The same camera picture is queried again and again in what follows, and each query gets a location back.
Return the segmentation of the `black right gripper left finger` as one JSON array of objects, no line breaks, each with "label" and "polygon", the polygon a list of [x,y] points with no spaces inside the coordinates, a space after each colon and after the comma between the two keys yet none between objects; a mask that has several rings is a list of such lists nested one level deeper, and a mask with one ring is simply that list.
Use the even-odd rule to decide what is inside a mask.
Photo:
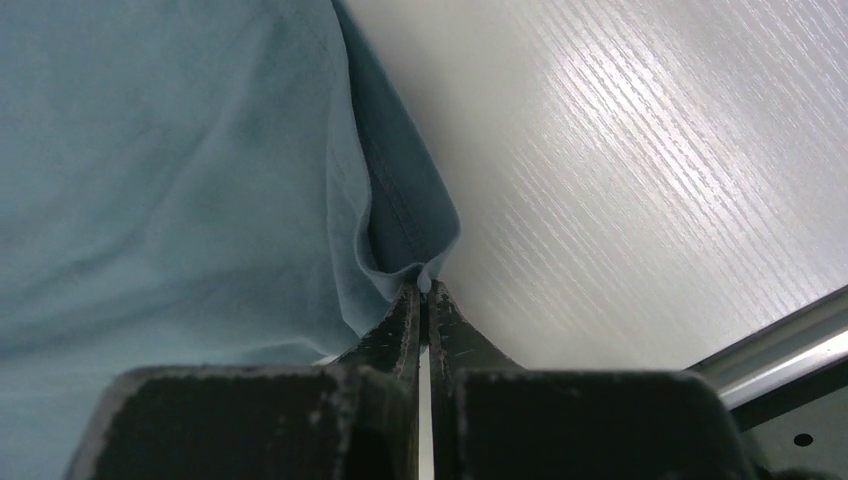
[{"label": "black right gripper left finger", "polygon": [[167,366],[104,391],[69,479],[414,479],[421,296],[324,366]]}]

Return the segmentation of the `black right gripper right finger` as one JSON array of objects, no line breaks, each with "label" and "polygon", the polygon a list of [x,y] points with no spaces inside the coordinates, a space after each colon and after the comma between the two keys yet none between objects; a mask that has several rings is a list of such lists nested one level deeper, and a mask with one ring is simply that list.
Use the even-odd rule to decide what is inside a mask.
[{"label": "black right gripper right finger", "polygon": [[687,371],[530,370],[427,296],[439,479],[753,479],[716,392]]}]

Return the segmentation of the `grey-blue t-shirt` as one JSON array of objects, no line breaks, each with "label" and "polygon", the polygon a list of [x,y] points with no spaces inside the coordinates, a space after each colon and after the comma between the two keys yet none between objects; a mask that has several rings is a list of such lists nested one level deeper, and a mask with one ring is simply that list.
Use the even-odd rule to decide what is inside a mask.
[{"label": "grey-blue t-shirt", "polygon": [[2,477],[132,368],[340,354],[459,230],[342,2],[3,2]]}]

